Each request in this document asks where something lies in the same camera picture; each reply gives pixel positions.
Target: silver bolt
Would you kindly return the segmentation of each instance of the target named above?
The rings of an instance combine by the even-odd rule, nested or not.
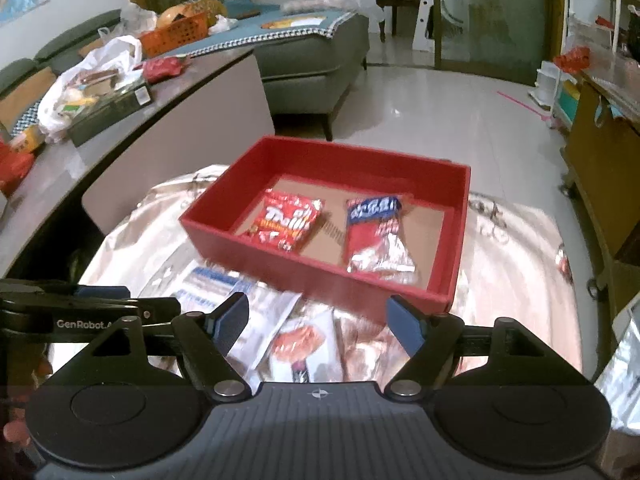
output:
[[[391,391],[401,397],[413,397],[420,393],[422,387],[415,381],[403,379],[391,384]]]
[[[244,384],[233,379],[220,381],[213,387],[213,391],[222,397],[237,397],[244,392]]]

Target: red box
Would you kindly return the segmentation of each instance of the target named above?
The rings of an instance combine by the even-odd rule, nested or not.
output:
[[[281,290],[302,292],[383,323],[385,302],[391,294],[401,294],[427,313],[450,308],[462,254],[470,176],[468,166],[445,160],[324,141],[263,137],[191,205],[180,222],[204,258]],[[325,190],[330,198],[312,198],[326,198],[328,202],[340,200],[345,194],[411,195],[410,204],[416,213],[411,225],[404,226],[407,246],[414,260],[426,262],[425,269],[431,263],[422,286],[351,274],[344,267],[238,236],[262,204],[265,189],[276,185]],[[338,221],[343,203],[328,213],[335,215],[330,218]],[[413,248],[409,238],[414,241]],[[323,239],[316,243],[316,250],[333,254],[340,251],[337,243]],[[331,259],[335,254],[323,254],[325,257]]]

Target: plastic basket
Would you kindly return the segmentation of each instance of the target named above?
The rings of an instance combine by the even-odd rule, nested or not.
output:
[[[151,58],[202,40],[207,37],[207,31],[207,13],[201,12],[190,18],[176,20],[158,30],[146,32],[139,39],[146,57]]]

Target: chair leg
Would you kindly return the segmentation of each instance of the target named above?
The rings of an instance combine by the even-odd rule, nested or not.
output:
[[[331,131],[331,123],[330,123],[330,116],[329,114],[321,114],[320,115],[320,121],[322,124],[322,130],[324,131],[324,138],[328,141],[331,142],[332,140],[334,140],[334,133]]]

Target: finger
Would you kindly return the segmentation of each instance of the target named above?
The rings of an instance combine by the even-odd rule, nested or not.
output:
[[[35,369],[36,375],[38,377],[44,377],[47,375],[51,375],[53,373],[53,368],[51,367],[51,363],[46,359],[42,359],[38,367]]]
[[[2,428],[2,435],[7,442],[24,443],[29,440],[29,431],[23,420],[8,422]]]

